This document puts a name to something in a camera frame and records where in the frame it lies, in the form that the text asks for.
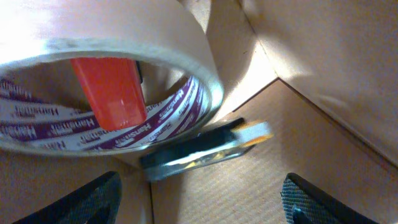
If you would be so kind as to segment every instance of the purple and white printed paper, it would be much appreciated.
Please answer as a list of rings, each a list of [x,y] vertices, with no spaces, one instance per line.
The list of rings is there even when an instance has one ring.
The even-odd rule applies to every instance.
[[[100,128],[92,111],[44,103],[9,80],[0,80],[0,134],[53,150],[89,151],[144,146],[191,128],[208,97],[193,77],[166,100],[147,106],[144,123],[122,130]]]

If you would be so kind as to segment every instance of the red object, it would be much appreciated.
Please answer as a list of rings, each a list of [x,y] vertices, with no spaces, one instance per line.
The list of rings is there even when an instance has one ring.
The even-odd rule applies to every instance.
[[[128,128],[146,120],[135,61],[123,58],[74,58],[70,61],[103,129]]]

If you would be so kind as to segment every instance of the orange object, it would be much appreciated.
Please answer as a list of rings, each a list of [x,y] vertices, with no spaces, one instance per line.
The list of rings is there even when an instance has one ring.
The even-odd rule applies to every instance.
[[[70,61],[103,129],[128,128],[146,120],[135,61],[124,58],[74,58]]]

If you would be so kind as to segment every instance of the roll of adhesive tape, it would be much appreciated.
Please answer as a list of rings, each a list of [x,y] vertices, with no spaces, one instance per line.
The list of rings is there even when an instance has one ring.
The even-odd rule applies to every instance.
[[[214,116],[223,88],[205,34],[174,0],[4,1],[0,7],[0,144],[35,154],[94,156],[182,138]],[[119,57],[185,70],[178,92],[147,107],[145,123],[101,129],[92,112],[52,105],[5,79],[22,67]]]

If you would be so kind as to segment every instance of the tape roll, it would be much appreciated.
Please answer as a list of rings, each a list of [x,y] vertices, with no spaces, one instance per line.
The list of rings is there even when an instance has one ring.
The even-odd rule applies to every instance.
[[[154,123],[150,123],[152,133],[163,131],[156,137],[151,135],[152,140],[141,139],[139,143],[121,144],[120,146],[123,149],[117,149],[111,144],[105,144],[105,141],[100,141],[104,147],[98,148],[97,143],[99,142],[96,142],[96,144],[90,144],[90,147],[79,148],[82,151],[72,151],[74,145],[69,147],[68,150],[54,150],[63,149],[58,147],[59,144],[61,146],[66,145],[66,143],[71,143],[72,140],[67,139],[62,143],[58,140],[65,138],[65,136],[46,138],[48,132],[43,134],[43,132],[35,130],[33,133],[29,128],[38,124],[44,127],[44,124],[46,124],[46,130],[50,130],[50,133],[62,134],[62,128],[65,125],[69,127],[68,131],[70,132],[71,126],[77,128],[83,126],[83,124],[86,126],[94,125],[94,120],[83,119],[80,120],[80,123],[55,126],[54,122],[70,120],[75,122],[76,118],[86,118],[87,114],[82,116],[78,110],[48,105],[29,96],[28,92],[18,89],[11,82],[2,80],[0,104],[2,128],[0,128],[0,132],[3,138],[0,139],[0,144],[5,149],[64,156],[92,156],[131,152],[183,137],[187,134],[185,130],[193,130],[203,126],[221,106],[223,88],[218,79],[206,36],[194,17],[176,1],[33,2],[25,0],[4,4],[5,6],[0,9],[0,24],[3,27],[3,35],[0,39],[0,75],[3,77],[17,68],[75,57],[131,58],[156,65],[176,67],[194,76],[176,94],[158,105],[147,108],[151,113],[152,107],[152,115],[155,116],[156,114],[157,124],[159,124],[162,116],[167,116],[167,119],[173,116],[173,131],[165,128],[166,123],[163,124],[164,126],[154,126]],[[181,116],[187,115],[188,112],[195,114],[196,117]],[[56,121],[51,121],[47,117],[47,115],[53,113],[58,115]],[[30,116],[32,114],[34,121],[19,116]],[[142,128],[140,131],[145,131],[149,126],[148,123],[142,124],[139,127]],[[133,129],[124,129],[121,130],[123,133],[118,134],[104,133],[103,130],[98,130],[98,132],[102,131],[102,134],[90,133],[87,137],[79,137],[89,142],[98,138],[98,136],[101,139],[101,136],[107,135],[112,136],[110,139],[116,143],[116,137],[124,136],[118,141],[118,143],[124,143],[131,140],[133,135],[136,137],[139,134],[138,129],[134,131]],[[78,134],[87,134],[90,131],[93,130],[83,128]],[[70,135],[74,134],[77,133],[72,128]],[[40,135],[43,136],[40,136],[41,139],[29,139],[27,141],[29,135],[37,138]]]

